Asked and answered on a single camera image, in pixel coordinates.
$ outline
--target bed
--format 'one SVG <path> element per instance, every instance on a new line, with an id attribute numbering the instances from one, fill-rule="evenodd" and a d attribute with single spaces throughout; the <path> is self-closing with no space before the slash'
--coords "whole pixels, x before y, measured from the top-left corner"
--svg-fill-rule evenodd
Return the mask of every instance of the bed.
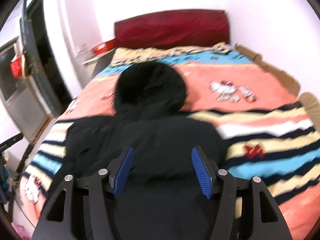
<path id="1" fill-rule="evenodd" d="M 115 23 L 112 62 L 58 119 L 20 181 L 24 212 L 36 224 L 64 141 L 75 120 L 113 115 L 117 78 L 133 63 L 158 60 L 184 79 L 181 111 L 212 123 L 229 149 L 225 168 L 236 177 L 262 177 L 294 240 L 304 239 L 320 214 L 320 134 L 312 111 L 297 99 L 299 83 L 243 46 L 231 48 L 224 11 L 164 11 Z M 236 217 L 241 216 L 237 199 Z"/>

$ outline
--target red box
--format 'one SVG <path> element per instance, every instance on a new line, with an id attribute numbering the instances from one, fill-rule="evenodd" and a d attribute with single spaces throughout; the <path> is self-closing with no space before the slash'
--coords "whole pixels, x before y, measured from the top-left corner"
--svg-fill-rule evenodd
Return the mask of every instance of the red box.
<path id="1" fill-rule="evenodd" d="M 111 40 L 111 41 L 106 41 L 96 47 L 94 47 L 93 53 L 98 55 L 98 54 L 102 54 L 105 52 L 108 52 L 111 49 L 114 49 L 116 47 L 116 43 L 115 43 L 115 39 Z"/>

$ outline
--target white wall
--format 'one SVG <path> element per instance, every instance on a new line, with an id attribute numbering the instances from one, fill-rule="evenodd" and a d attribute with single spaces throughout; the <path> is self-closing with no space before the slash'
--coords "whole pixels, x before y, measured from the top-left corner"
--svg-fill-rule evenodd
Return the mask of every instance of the white wall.
<path id="1" fill-rule="evenodd" d="M 0 102 L 0 104 L 0 143 L 2 143 L 12 136 L 20 133 L 20 130 L 8 115 L 6 109 L 2 105 L 2 102 Z M 10 152 L 8 167 L 10 169 L 14 171 L 17 169 L 28 145 L 29 141 L 26 138 L 23 138 L 8 149 Z"/>
<path id="2" fill-rule="evenodd" d="M 306 0 L 94 0 L 103 40 L 113 24 L 145 13 L 184 8 L 226 10 L 231 42 L 263 55 L 320 98 L 320 20 Z"/>
<path id="3" fill-rule="evenodd" d="M 75 98 L 82 90 L 82 85 L 77 77 L 76 71 L 66 46 L 62 33 L 60 16 L 58 12 L 58 0 L 44 0 L 44 20 L 47 28 L 52 52 L 54 54 L 61 77 L 71 95 Z"/>
<path id="4" fill-rule="evenodd" d="M 44 18 L 58 68 L 74 98 L 92 79 L 82 63 L 102 43 L 93 0 L 44 0 Z"/>

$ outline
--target doorway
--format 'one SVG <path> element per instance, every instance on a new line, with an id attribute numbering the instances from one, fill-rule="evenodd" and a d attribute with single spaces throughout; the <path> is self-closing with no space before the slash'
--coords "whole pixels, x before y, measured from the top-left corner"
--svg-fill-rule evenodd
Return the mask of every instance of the doorway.
<path id="1" fill-rule="evenodd" d="M 65 87 L 52 53 L 44 22 L 43 0 L 34 0 L 27 8 L 27 17 L 31 20 L 32 30 L 39 52 L 40 61 L 52 89 L 62 105 L 62 113 L 72 99 Z"/>

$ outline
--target red bag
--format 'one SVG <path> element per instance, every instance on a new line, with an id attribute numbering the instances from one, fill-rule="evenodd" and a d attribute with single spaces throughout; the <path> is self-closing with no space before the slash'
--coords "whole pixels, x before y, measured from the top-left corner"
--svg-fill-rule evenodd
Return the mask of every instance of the red bag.
<path id="1" fill-rule="evenodd" d="M 11 60 L 10 64 L 12 75 L 15 78 L 20 78 L 22 76 L 22 67 L 21 67 L 21 57 L 17 55 Z"/>

